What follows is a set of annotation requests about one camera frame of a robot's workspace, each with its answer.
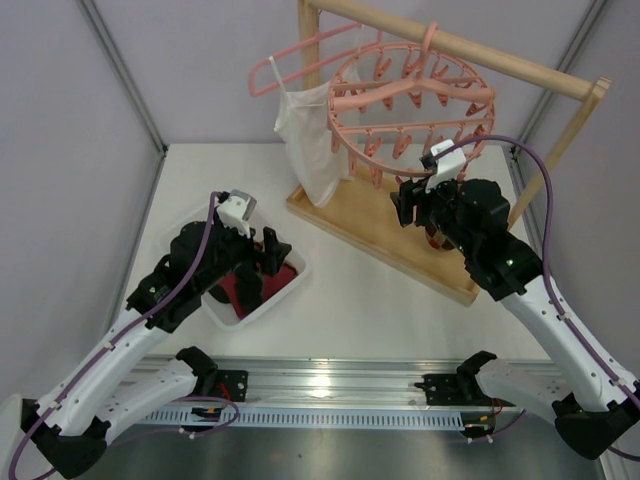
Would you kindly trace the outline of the beige argyle sock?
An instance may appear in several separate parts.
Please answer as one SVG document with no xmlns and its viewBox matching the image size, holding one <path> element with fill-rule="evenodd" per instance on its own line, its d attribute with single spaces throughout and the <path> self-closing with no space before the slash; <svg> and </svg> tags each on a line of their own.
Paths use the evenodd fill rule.
<svg viewBox="0 0 640 480">
<path fill-rule="evenodd" d="M 425 237 L 428 244 L 438 251 L 451 251 L 454 245 L 451 241 L 438 229 L 425 228 Z"/>
</svg>

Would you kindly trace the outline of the white plastic basket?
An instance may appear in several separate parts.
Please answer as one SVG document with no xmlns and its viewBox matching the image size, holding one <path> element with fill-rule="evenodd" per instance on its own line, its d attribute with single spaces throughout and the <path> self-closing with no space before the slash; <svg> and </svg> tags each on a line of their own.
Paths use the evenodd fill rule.
<svg viewBox="0 0 640 480">
<path fill-rule="evenodd" d="M 160 230 L 156 237 L 156 250 L 159 253 L 167 253 L 171 240 L 178 236 L 181 228 L 193 221 L 205 221 L 207 212 L 207 201 L 190 210 L 183 211 L 172 223 Z M 299 287 L 310 271 L 311 267 L 307 259 L 298 249 L 293 247 L 278 274 L 273 277 L 263 277 L 262 303 L 255 310 L 249 312 L 240 305 L 236 294 L 235 274 L 231 274 L 219 283 L 229 302 L 223 303 L 212 294 L 206 293 L 202 297 L 201 310 L 223 330 L 242 329 L 264 315 L 288 293 Z"/>
</svg>

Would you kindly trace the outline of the pink round clip hanger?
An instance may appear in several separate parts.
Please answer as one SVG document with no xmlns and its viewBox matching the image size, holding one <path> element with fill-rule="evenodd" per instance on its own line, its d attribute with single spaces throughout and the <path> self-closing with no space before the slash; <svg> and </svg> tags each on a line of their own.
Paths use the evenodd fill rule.
<svg viewBox="0 0 640 480">
<path fill-rule="evenodd" d="M 373 184 L 431 176 L 420 158 L 447 139 L 469 164 L 494 129 L 496 92 L 467 62 L 434 46 L 437 23 L 421 42 L 386 42 L 354 55 L 329 82 L 328 128 L 332 151 L 344 152 L 349 172 L 361 165 Z"/>
</svg>

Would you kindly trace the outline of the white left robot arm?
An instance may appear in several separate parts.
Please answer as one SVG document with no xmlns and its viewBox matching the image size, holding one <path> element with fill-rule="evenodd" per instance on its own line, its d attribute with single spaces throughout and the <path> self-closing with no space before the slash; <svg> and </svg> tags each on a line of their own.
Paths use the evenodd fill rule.
<svg viewBox="0 0 640 480">
<path fill-rule="evenodd" d="M 60 387 L 22 402 L 21 428 L 53 472 L 87 472 L 126 429 L 157 408 L 217 392 L 218 366 L 202 350 L 181 349 L 165 367 L 121 392 L 115 389 L 151 349 L 198 310 L 202 297 L 232 273 L 274 276 L 292 248 L 274 229 L 262 242 L 218 221 L 183 226 L 151 274 L 129 296 L 112 329 Z"/>
</svg>

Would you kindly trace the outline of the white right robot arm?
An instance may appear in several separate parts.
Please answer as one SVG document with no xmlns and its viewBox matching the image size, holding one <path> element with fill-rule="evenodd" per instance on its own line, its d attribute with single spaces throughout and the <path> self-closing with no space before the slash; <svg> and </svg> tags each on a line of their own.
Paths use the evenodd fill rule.
<svg viewBox="0 0 640 480">
<path fill-rule="evenodd" d="M 508 229 L 510 204 L 490 180 L 406 181 L 390 195 L 401 226 L 441 233 L 471 279 L 512 313 L 560 370 L 561 383 L 481 351 L 457 369 L 467 395 L 504 400 L 552 424 L 580 456 L 595 460 L 639 421 L 639 381 L 587 332 L 553 292 L 543 262 Z"/>
</svg>

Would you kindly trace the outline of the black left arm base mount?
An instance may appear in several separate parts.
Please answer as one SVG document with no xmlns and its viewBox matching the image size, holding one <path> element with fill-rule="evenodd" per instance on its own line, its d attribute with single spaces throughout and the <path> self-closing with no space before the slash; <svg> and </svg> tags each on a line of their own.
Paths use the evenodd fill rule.
<svg viewBox="0 0 640 480">
<path fill-rule="evenodd" d="M 249 372 L 246 370 L 219 370 L 214 381 L 213 394 L 234 403 L 244 403 L 248 383 Z"/>
</svg>

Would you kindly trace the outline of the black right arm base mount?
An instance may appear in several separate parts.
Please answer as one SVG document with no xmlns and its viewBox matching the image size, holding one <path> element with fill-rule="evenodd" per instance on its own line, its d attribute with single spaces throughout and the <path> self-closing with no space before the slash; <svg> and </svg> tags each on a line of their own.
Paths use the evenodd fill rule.
<svg viewBox="0 0 640 480">
<path fill-rule="evenodd" d="M 460 374 L 425 374 L 413 386 L 424 393 L 430 406 L 476 406 L 485 399 L 475 380 Z"/>
</svg>

